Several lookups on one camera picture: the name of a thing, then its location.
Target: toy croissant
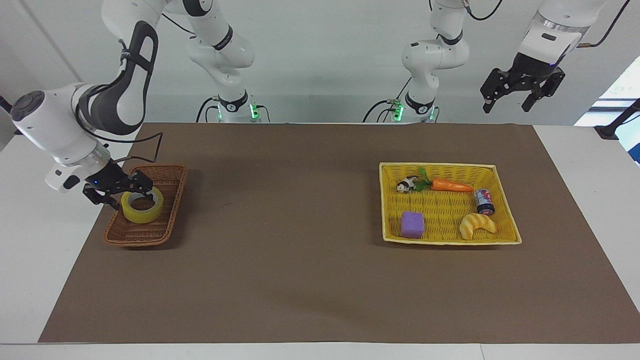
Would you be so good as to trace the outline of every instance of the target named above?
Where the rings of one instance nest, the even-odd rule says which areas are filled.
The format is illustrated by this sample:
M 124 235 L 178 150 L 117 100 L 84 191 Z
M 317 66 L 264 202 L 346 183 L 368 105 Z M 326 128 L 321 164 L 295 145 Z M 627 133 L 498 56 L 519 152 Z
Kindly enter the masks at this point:
M 463 239 L 471 240 L 474 237 L 474 231 L 476 229 L 484 229 L 492 234 L 498 232 L 498 227 L 495 222 L 486 215 L 473 213 L 462 219 L 462 223 L 460 223 L 460 233 Z

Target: small can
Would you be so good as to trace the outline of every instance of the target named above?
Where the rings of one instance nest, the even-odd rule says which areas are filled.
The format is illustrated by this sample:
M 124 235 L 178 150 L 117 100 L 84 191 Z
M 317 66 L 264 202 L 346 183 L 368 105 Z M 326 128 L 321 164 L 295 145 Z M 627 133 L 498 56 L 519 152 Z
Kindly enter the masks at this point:
M 478 189 L 474 193 L 476 196 L 476 205 L 479 214 L 493 215 L 495 208 L 491 202 L 491 194 L 487 189 Z

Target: purple cube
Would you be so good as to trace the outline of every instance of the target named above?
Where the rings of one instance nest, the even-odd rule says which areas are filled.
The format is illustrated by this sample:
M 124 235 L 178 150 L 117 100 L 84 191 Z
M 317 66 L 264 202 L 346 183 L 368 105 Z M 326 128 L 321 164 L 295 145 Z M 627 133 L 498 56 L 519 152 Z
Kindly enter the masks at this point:
M 405 211 L 400 219 L 400 236 L 409 239 L 419 239 L 424 233 L 422 213 Z

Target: roll of tape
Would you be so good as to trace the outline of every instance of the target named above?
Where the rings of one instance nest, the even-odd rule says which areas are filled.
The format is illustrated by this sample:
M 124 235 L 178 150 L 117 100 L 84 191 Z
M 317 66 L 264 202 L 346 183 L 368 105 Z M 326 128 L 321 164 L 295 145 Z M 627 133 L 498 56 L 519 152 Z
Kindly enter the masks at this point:
M 160 213 L 162 213 L 162 204 L 164 202 L 164 197 L 162 196 L 160 190 L 158 190 L 156 187 L 151 190 L 151 194 L 154 197 L 155 204 L 147 210 L 136 210 L 131 207 L 131 204 L 135 200 L 144 197 L 143 194 L 130 192 L 125 192 L 124 194 L 122 194 L 120 202 L 124 217 L 128 221 L 134 222 L 136 224 L 147 224 L 159 218 Z

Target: yellow wicker basket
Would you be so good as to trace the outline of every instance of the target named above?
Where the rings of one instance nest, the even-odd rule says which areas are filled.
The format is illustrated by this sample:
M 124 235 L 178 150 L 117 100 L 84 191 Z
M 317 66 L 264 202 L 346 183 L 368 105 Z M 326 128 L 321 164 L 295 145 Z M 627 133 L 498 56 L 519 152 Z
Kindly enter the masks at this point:
M 459 227 L 462 218 L 476 212 L 473 193 L 425 190 L 419 193 L 399 193 L 398 182 L 407 176 L 426 170 L 430 179 L 441 178 L 486 188 L 492 196 L 495 213 L 491 219 L 498 225 L 496 234 L 484 229 L 474 231 L 473 240 L 464 240 Z M 522 243 L 518 228 L 495 165 L 448 163 L 380 163 L 380 194 L 382 196 L 382 234 L 385 241 L 423 245 L 516 245 Z M 400 218 L 404 211 L 424 215 L 421 239 L 400 237 Z

